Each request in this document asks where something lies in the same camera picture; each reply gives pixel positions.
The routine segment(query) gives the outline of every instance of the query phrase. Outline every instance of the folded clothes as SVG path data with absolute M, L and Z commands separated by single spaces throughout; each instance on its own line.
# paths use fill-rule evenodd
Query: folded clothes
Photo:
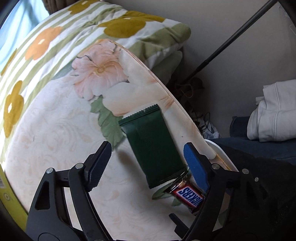
M 263 93 L 256 98 L 259 104 L 249 119 L 248 138 L 260 142 L 296 138 L 296 80 L 264 86 Z

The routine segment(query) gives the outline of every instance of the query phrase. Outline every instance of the black pole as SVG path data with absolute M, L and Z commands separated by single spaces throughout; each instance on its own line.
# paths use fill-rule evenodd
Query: black pole
M 239 36 L 241 36 L 249 27 L 251 27 L 259 18 L 261 18 L 278 0 L 269 0 L 262 8 L 259 9 L 243 26 L 240 27 L 229 39 L 226 40 L 209 58 L 201 63 L 181 84 L 186 84 L 191 80 L 198 72 L 206 67 L 214 58 L 216 58 L 224 49 L 232 44 Z

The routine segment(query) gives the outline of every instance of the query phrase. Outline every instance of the yellow flower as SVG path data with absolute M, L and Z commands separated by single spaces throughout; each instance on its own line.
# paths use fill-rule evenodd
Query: yellow flower
M 137 11 L 127 11 L 117 19 L 101 23 L 98 27 L 107 27 L 104 33 L 114 38 L 129 38 L 145 27 L 146 22 L 157 21 L 162 23 L 165 18 L 149 15 Z
M 0 73 L 0 75 L 4 75 L 4 73 L 5 73 L 5 71 L 6 71 L 7 67 L 8 67 L 8 65 L 9 65 L 10 62 L 13 60 L 13 58 L 14 58 L 16 52 L 17 52 L 17 49 L 15 49 L 15 51 L 13 51 L 12 55 L 9 57 L 7 63 L 5 64 L 3 70 L 2 70 L 1 73 Z
M 19 95 L 21 86 L 22 81 L 20 80 L 14 85 L 11 94 L 8 95 L 5 100 L 3 127 L 4 134 L 6 137 L 9 137 L 13 125 L 15 125 L 19 120 L 20 115 L 22 113 L 22 109 L 24 107 L 24 98 L 21 95 Z
M 100 2 L 100 0 L 81 0 L 71 7 L 68 8 L 68 11 L 71 11 L 70 14 L 80 13 L 83 10 L 87 9 L 91 4 L 95 2 Z
M 31 43 L 28 48 L 25 59 L 33 58 L 33 60 L 39 59 L 49 47 L 49 44 L 52 40 L 54 40 L 61 32 L 62 27 L 49 27 L 43 30 L 38 36 L 35 38 L 33 43 Z

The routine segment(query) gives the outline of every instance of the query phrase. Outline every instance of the gray cloth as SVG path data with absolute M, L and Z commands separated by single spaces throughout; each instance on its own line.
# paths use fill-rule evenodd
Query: gray cloth
M 46 10 L 49 14 L 53 14 L 75 2 L 78 0 L 42 0 Z

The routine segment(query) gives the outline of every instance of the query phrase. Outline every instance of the silver screw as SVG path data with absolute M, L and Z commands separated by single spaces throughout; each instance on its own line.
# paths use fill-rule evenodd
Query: silver screw
M 54 169 L 52 167 L 50 167 L 46 170 L 46 173 L 49 174 L 49 173 L 52 173 L 53 171 L 54 171 Z
M 244 174 L 249 174 L 249 170 L 248 170 L 248 169 L 245 169 L 245 168 L 242 170 L 242 172 L 243 172 Z
M 76 169 L 81 169 L 81 168 L 83 168 L 83 163 L 77 163 L 77 164 L 75 165 L 75 168 L 76 168 Z
M 218 170 L 220 168 L 220 166 L 218 164 L 214 163 L 212 165 L 212 168 L 215 169 L 215 170 Z

